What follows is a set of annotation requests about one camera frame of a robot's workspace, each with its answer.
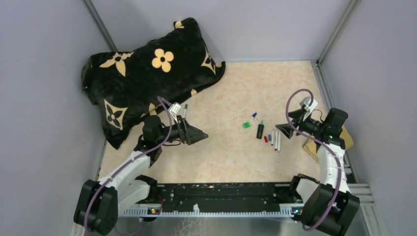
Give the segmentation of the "white green-tip pen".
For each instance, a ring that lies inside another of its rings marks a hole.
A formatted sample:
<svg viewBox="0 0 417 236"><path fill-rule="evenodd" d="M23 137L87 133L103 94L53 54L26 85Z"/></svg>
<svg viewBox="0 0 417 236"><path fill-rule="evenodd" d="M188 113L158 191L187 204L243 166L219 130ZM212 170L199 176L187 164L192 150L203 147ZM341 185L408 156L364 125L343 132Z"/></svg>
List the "white green-tip pen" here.
<svg viewBox="0 0 417 236"><path fill-rule="evenodd" d="M188 110L188 104L185 104L184 109L183 109L183 118L186 118L186 114L187 114L187 110Z"/></svg>

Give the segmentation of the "black green highlighter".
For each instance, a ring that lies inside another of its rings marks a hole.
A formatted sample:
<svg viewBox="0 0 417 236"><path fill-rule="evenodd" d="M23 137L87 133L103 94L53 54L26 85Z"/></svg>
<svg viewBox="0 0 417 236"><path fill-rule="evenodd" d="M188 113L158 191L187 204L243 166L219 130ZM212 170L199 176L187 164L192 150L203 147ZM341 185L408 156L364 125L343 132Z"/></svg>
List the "black green highlighter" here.
<svg viewBox="0 0 417 236"><path fill-rule="evenodd" d="M263 137L263 131L264 131L264 121L261 120L257 128L257 134L256 134L257 139L261 139Z"/></svg>

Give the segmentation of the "bright green square cap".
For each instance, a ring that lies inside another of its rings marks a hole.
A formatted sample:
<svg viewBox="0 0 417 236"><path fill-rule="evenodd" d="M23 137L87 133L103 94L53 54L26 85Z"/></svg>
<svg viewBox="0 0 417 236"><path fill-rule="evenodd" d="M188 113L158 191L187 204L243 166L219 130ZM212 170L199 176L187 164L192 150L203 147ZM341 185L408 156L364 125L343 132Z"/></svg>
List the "bright green square cap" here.
<svg viewBox="0 0 417 236"><path fill-rule="evenodd" d="M243 128L249 128L249 127L251 127L251 124L250 124L250 122L245 122L245 123L242 124L242 126L243 126Z"/></svg>

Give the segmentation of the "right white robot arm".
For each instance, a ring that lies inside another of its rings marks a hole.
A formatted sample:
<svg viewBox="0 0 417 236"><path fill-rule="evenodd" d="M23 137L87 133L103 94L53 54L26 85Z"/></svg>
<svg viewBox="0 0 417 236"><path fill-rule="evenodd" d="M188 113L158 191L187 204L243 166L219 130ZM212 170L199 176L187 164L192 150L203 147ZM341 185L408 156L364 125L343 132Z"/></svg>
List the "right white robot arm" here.
<svg viewBox="0 0 417 236"><path fill-rule="evenodd" d="M343 236L359 209L360 200L351 193L343 166L346 147L340 135L347 118L345 111L332 108L324 121L314 120L303 106L286 112L287 124L276 125L289 139L303 135L316 144L320 179L299 174L288 189L293 202L304 202L300 220L306 231Z"/></svg>

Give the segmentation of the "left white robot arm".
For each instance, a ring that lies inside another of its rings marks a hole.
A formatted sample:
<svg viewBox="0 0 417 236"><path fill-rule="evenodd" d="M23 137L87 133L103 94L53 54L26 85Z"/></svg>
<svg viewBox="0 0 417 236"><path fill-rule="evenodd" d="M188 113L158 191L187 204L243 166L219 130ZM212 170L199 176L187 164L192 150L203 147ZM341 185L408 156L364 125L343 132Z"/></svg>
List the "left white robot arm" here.
<svg viewBox="0 0 417 236"><path fill-rule="evenodd" d="M142 200L152 203L157 199L157 181L143 172L158 160L166 142L180 140L192 145L208 138L181 116L170 126L165 126L158 116L149 116L142 131L133 152L117 169L83 184L73 216L75 224L106 236L127 209Z"/></svg>

